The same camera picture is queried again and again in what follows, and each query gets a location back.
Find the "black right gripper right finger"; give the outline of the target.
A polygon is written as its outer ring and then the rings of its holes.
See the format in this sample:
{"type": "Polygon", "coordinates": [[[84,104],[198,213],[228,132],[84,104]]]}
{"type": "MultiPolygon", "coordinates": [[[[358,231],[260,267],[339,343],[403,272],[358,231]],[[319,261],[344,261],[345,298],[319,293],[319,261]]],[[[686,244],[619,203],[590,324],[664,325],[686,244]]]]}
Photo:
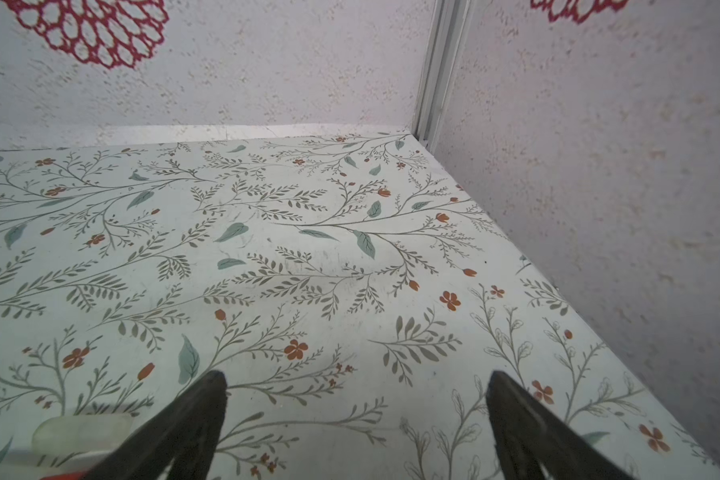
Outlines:
{"type": "Polygon", "coordinates": [[[629,477],[508,374],[492,372],[486,404],[497,458],[506,479],[629,477]]]}

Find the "translucent white pen cap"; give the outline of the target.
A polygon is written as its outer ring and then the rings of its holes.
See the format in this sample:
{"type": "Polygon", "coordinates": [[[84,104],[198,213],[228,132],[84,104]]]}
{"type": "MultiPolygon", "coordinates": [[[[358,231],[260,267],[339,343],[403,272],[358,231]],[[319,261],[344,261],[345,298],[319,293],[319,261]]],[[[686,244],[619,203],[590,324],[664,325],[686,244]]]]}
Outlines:
{"type": "Polygon", "coordinates": [[[55,417],[34,431],[31,449],[52,456],[111,451],[130,436],[132,426],[129,414],[55,417]]]}

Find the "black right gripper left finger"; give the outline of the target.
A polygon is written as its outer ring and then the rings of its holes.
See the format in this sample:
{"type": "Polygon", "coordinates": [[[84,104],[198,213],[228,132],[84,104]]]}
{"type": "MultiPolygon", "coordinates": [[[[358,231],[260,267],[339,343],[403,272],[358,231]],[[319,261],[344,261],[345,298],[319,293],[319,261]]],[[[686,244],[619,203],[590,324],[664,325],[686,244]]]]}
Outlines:
{"type": "Polygon", "coordinates": [[[151,418],[85,479],[204,479],[227,408],[225,375],[212,370],[151,418]]]}

